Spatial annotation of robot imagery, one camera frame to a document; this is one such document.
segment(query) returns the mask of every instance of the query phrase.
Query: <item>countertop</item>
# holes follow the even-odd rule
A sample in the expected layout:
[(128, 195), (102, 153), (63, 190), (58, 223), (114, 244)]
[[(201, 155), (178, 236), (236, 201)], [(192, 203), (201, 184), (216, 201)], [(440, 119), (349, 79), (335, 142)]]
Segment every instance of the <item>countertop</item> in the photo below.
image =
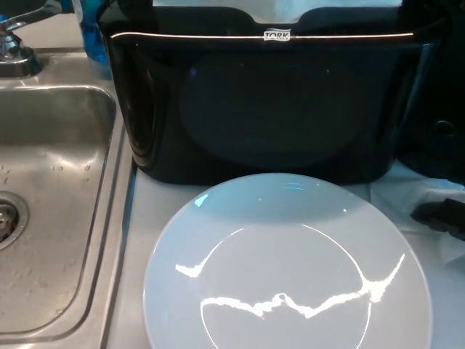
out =
[[(58, 15), (35, 25), (21, 28), (16, 33), (26, 46), (81, 47), (82, 38), (74, 15)], [(376, 202), (376, 186), (391, 185), (396, 181), (411, 183), (422, 179), (414, 174), (405, 174), (402, 168), (396, 177), (375, 185), (349, 188), (362, 198)], [(138, 172), (133, 190), (132, 213), (128, 221), (126, 252), (121, 271), (116, 305), (108, 338), (109, 349), (150, 349), (142, 316), (142, 292), (145, 267), (165, 224), (190, 199), (205, 188), (166, 185)], [(464, 198), (464, 192), (456, 190)], [(449, 192), (437, 192), (448, 195)], [(383, 212), (404, 233), (424, 268), (433, 298), (434, 334), (432, 349), (462, 349), (465, 332), (465, 258), (445, 261), (442, 255), (442, 236), (431, 231), (411, 230), (399, 217), (392, 215), (392, 205), (384, 205)]]
[(24, 45), (38, 48), (82, 47), (82, 36), (76, 16), (57, 15), (17, 29)]

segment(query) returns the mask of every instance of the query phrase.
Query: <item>stainless steel sink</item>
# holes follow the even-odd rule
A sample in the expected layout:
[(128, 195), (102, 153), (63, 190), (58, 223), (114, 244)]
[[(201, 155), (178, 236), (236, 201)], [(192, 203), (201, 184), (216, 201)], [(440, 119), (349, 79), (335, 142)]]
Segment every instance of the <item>stainless steel sink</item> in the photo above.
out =
[(0, 242), (0, 348), (100, 348), (132, 158), (113, 85), (85, 54), (39, 59), (38, 76), (0, 80), (0, 204), (26, 207)]

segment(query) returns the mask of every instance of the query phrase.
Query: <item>tork logo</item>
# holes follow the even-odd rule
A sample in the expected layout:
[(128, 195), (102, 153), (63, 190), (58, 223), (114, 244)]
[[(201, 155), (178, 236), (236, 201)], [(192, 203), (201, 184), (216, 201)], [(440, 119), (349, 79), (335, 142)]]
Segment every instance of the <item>tork logo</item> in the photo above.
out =
[(270, 28), (264, 32), (265, 41), (289, 41), (291, 40), (291, 29), (273, 29)]

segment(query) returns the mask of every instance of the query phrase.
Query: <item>sink drain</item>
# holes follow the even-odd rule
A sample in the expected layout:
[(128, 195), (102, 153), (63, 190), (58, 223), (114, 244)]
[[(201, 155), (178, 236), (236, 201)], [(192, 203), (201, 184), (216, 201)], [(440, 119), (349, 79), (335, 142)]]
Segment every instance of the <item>sink drain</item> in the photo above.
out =
[(16, 240), (24, 231), (28, 218), (28, 207), (20, 196), (0, 191), (0, 249)]

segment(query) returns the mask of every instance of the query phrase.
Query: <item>water droplet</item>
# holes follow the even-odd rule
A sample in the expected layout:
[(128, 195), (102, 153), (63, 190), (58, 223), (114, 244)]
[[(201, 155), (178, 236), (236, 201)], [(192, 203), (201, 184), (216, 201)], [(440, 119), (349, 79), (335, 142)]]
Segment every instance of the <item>water droplet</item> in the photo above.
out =
[(49, 286), (48, 283), (42, 279), (37, 280), (36, 284), (39, 287), (39, 289), (46, 289)]

